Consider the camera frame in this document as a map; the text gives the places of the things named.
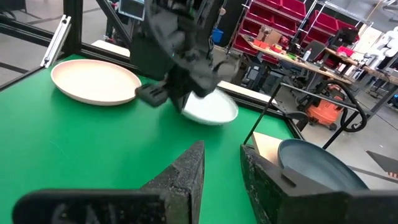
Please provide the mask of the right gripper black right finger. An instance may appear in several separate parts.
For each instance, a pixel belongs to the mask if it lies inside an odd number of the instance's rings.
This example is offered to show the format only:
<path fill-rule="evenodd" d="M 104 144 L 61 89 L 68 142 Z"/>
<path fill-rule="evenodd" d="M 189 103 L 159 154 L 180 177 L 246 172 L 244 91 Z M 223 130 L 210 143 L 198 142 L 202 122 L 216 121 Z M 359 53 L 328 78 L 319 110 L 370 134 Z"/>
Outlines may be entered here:
<path fill-rule="evenodd" d="M 240 161 L 257 224 L 398 224 L 397 190 L 332 190 L 245 145 Z"/>

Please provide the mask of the white plate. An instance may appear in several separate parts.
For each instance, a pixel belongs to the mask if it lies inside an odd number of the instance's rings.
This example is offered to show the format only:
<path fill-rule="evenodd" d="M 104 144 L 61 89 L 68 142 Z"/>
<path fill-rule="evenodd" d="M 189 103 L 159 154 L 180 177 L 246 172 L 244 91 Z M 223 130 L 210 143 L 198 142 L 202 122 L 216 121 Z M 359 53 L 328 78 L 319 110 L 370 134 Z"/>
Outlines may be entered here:
<path fill-rule="evenodd" d="M 204 98 L 191 92 L 181 114 L 197 123 L 217 126 L 237 118 L 239 108 L 229 95 L 216 88 Z"/>

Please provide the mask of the wooden workbench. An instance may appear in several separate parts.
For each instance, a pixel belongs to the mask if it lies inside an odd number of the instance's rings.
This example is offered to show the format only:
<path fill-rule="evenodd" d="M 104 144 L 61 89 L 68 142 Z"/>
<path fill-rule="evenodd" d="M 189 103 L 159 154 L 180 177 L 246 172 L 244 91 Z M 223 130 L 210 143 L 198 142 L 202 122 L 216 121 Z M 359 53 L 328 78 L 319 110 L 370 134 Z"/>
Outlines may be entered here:
<path fill-rule="evenodd" d="M 258 46 L 256 46 L 256 45 L 254 45 L 254 42 L 251 41 L 251 40 L 249 39 L 249 36 L 246 35 L 246 34 L 241 34 L 241 37 L 242 37 L 242 38 L 246 41 L 246 43 L 248 43 L 252 48 L 254 48 L 254 49 L 256 49 L 256 50 L 258 50 L 258 51 L 260 51 L 260 52 L 262 52 L 262 53 L 264 53 L 264 54 L 266 54 L 266 55 L 269 55 L 269 56 L 271 56 L 271 57 L 275 57 L 275 58 L 277 58 L 277 59 L 279 59 L 279 60 L 284 60 L 284 61 L 289 62 L 289 63 L 292 63 L 292 64 L 294 64 L 294 65 L 296 65 L 296 66 L 298 66 L 298 67 L 304 68 L 304 69 L 306 69 L 306 70 L 311 70 L 311 71 L 313 71 L 313 72 L 315 72 L 315 73 L 322 74 L 322 75 L 324 75 L 324 76 L 326 76 L 326 77 L 333 78 L 333 79 L 335 79 L 335 80 L 339 80 L 339 81 L 341 81 L 341 82 L 343 82 L 343 83 L 346 83 L 346 84 L 349 84 L 349 85 L 353 83 L 353 82 L 350 81 L 349 79 L 343 78 L 343 77 L 339 77 L 338 75 L 336 75 L 336 74 L 334 74 L 334 73 L 332 73 L 332 72 L 320 70 L 320 67 L 319 67 L 319 66 L 316 66 L 316 65 L 314 65 L 314 64 L 311 64 L 310 62 L 300 62 L 298 59 L 293 60 L 293 59 L 289 58 L 289 57 L 287 56 L 287 54 L 277 53 L 277 52 L 274 52 L 274 51 L 270 50 L 269 48 L 263 49 L 263 48 L 261 48 L 261 47 L 258 47 Z"/>

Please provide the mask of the wooden desk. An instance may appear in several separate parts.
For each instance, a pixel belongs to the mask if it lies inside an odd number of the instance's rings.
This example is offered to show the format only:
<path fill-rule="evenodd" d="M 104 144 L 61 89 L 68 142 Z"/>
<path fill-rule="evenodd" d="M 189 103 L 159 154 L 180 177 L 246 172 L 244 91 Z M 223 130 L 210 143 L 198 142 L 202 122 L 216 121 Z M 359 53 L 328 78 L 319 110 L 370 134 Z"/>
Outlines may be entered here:
<path fill-rule="evenodd" d="M 363 62 L 358 62 L 352 58 L 344 56 L 343 54 L 339 54 L 336 51 L 329 49 L 329 48 L 325 49 L 325 57 L 326 58 L 324 59 L 324 61 L 326 61 L 326 59 L 330 55 L 334 55 L 335 57 L 338 57 L 342 61 L 342 64 L 344 64 L 342 71 L 336 70 L 336 72 L 335 72 L 339 77 L 342 77 L 342 78 L 348 77 L 348 75 L 346 73 L 351 67 L 353 67 L 353 72 L 357 72 L 357 71 L 366 72 L 368 75 L 370 75 L 372 77 L 383 79 L 384 81 L 387 81 L 391 84 L 398 86 L 398 78 L 393 77 L 390 73 L 387 73 L 384 70 L 376 70 L 375 68 L 371 68 L 371 67 L 367 66 Z"/>

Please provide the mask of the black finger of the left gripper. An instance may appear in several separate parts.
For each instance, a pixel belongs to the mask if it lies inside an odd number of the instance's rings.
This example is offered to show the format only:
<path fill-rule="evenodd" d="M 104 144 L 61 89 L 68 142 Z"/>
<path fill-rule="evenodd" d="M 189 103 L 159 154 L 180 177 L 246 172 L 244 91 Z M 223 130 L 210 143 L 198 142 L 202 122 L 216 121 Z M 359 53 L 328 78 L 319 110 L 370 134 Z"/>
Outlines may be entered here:
<path fill-rule="evenodd" d="M 144 84 L 135 89 L 135 94 L 139 99 L 153 108 L 164 104 L 168 98 L 168 91 L 164 88 L 163 82 L 157 84 Z"/>
<path fill-rule="evenodd" d="M 178 113 L 185 107 L 191 91 L 190 72 L 181 67 L 172 67 L 169 71 L 169 98 Z"/>

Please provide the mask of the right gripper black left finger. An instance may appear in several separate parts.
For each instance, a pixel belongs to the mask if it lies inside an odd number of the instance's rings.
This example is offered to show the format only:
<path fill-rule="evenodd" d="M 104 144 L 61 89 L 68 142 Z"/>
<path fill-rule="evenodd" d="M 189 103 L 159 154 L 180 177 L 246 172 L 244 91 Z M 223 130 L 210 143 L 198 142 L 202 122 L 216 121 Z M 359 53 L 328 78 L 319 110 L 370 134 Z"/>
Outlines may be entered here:
<path fill-rule="evenodd" d="M 205 143 L 197 141 L 139 189 L 42 189 L 21 197 L 13 224 L 198 224 Z"/>

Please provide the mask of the dark blue plate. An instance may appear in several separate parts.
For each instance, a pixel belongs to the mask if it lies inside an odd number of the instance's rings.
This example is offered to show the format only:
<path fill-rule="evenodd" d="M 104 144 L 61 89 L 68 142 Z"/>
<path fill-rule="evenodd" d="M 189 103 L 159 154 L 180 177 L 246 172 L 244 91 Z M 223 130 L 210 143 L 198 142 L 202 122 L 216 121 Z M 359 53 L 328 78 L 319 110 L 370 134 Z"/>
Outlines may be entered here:
<path fill-rule="evenodd" d="M 367 190 L 368 186 L 333 154 L 300 139 L 283 140 L 278 160 L 288 167 L 332 190 Z"/>

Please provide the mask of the pale pink plate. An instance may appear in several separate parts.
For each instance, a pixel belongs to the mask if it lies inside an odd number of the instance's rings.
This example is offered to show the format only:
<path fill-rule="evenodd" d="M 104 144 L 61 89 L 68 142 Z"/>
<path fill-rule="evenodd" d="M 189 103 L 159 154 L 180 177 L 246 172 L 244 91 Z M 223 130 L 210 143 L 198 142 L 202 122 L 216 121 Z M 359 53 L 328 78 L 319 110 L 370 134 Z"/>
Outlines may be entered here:
<path fill-rule="evenodd" d="M 51 79 L 65 95 L 82 103 L 116 106 L 136 97 L 142 83 L 129 70 L 109 62 L 78 59 L 53 67 Z"/>

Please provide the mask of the blue bucket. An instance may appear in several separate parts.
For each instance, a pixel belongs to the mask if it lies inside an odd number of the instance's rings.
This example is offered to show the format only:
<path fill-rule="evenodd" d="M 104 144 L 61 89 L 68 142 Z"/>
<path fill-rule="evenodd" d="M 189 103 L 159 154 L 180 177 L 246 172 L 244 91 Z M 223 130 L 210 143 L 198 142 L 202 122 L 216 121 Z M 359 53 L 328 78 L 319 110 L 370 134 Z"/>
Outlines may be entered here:
<path fill-rule="evenodd" d="M 218 29 L 218 28 L 213 29 L 212 36 L 211 36 L 213 42 L 215 44 L 218 44 L 221 41 L 223 34 L 224 34 L 224 32 L 220 29 Z"/>

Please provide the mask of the silver aluminium bar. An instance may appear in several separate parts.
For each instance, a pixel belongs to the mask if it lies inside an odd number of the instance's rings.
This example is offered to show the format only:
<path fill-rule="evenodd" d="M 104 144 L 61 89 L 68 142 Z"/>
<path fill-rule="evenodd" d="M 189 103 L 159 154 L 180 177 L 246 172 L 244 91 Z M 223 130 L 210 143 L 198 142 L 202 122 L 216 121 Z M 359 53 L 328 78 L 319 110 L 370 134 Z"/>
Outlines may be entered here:
<path fill-rule="evenodd" d="M 70 31 L 71 19 L 71 16 L 62 16 L 61 21 L 59 22 L 52 40 L 47 47 L 46 53 L 44 54 L 44 57 L 40 63 L 41 67 L 49 68 L 57 60 Z"/>

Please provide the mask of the red storage bin rack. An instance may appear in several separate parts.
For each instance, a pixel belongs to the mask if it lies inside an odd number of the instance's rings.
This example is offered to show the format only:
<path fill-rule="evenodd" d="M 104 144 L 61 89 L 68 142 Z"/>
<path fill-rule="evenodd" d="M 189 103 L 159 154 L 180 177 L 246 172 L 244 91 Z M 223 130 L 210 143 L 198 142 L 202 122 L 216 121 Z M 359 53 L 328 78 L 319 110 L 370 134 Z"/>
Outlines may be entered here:
<path fill-rule="evenodd" d="M 275 29 L 288 40 L 305 47 L 311 41 L 327 43 L 344 27 L 357 28 L 361 34 L 373 25 L 365 19 L 331 2 L 331 0 L 247 0 L 234 34 L 231 49 L 256 55 L 257 50 L 244 39 L 256 37 L 262 26 Z"/>

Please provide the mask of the cardboard box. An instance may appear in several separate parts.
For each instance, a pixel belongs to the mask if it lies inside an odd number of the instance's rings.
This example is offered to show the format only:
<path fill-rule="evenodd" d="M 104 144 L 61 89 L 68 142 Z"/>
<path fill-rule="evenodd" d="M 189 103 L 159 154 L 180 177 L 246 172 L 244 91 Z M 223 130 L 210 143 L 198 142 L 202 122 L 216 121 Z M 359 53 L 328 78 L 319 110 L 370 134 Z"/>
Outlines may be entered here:
<path fill-rule="evenodd" d="M 269 26 L 261 26 L 258 31 L 256 40 L 259 40 L 268 45 L 277 44 L 282 37 L 282 34 Z"/>

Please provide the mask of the black bench monitor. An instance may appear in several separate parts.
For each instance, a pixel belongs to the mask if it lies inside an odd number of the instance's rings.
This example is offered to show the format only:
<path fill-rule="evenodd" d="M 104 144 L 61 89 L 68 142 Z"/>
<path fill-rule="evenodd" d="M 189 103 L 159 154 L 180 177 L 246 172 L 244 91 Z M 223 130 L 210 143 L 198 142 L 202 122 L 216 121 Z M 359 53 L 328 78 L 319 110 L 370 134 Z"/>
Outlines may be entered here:
<path fill-rule="evenodd" d="M 357 41 L 359 30 L 352 27 L 343 27 L 338 30 L 335 36 L 330 40 L 329 46 L 347 47 Z"/>

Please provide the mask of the wooden shelf black metal frame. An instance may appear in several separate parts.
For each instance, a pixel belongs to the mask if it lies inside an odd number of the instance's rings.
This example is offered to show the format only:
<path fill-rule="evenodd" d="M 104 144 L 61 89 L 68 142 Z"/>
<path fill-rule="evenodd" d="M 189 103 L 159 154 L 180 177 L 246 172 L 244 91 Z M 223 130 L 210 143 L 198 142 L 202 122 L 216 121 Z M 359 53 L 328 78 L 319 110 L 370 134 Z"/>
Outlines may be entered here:
<path fill-rule="evenodd" d="M 351 91 L 348 89 L 347 86 L 345 86 L 342 82 L 337 81 L 337 80 L 331 80 L 327 81 L 321 89 L 325 88 L 328 84 L 336 84 L 338 85 L 347 95 L 347 97 L 350 99 L 351 104 L 345 103 L 344 101 L 338 101 L 334 100 L 333 98 L 322 96 L 318 93 L 312 93 L 310 91 L 305 91 L 302 89 L 299 89 L 297 87 L 294 87 L 292 85 L 288 85 L 286 83 L 280 83 L 277 85 L 277 88 L 274 90 L 274 92 L 271 95 L 271 98 L 265 103 L 265 107 L 261 110 L 261 115 L 258 117 L 256 122 L 254 123 L 254 126 L 251 128 L 248 136 L 244 140 L 243 144 L 247 144 L 249 138 L 252 139 L 253 142 L 253 148 L 263 157 L 268 158 L 268 159 L 273 159 L 276 160 L 278 159 L 278 148 L 282 142 L 281 139 L 277 139 L 271 136 L 268 136 L 266 134 L 258 133 L 255 132 L 255 129 L 261 122 L 263 116 L 266 113 L 271 113 L 272 110 L 269 109 L 270 106 L 273 105 L 272 100 L 276 97 L 278 94 L 280 88 L 282 86 L 285 86 L 286 88 L 291 88 L 293 90 L 297 90 L 299 92 L 302 92 L 304 95 L 310 95 L 313 98 L 319 98 L 321 100 L 328 101 L 332 104 L 338 105 L 340 107 L 345 108 L 346 110 L 352 110 L 354 113 L 346 120 L 344 121 L 344 124 L 340 126 L 340 128 L 336 131 L 334 135 L 322 146 L 322 149 L 326 151 L 326 149 L 332 144 L 332 142 L 347 128 L 347 126 L 357 117 L 358 115 L 361 116 L 361 123 L 358 127 L 355 127 L 352 125 L 352 129 L 356 128 L 356 132 L 364 129 L 368 123 L 368 116 L 365 113 L 365 111 L 362 109 L 362 107 L 359 105 L 358 101 L 355 99 L 355 97 L 352 95 Z"/>

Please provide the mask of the green table mat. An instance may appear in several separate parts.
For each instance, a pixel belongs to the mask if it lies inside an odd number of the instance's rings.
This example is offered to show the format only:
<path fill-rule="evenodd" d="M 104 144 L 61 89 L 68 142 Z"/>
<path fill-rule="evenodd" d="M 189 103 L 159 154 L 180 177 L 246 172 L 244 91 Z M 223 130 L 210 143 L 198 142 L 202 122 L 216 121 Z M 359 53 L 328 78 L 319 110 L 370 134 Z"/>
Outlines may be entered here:
<path fill-rule="evenodd" d="M 205 143 L 201 224 L 256 224 L 243 182 L 240 146 L 252 128 L 293 137 L 282 118 L 252 101 L 222 126 L 196 123 L 166 102 L 101 107 L 60 92 L 50 70 L 0 91 L 0 224 L 38 189 L 138 189 L 193 143 Z"/>

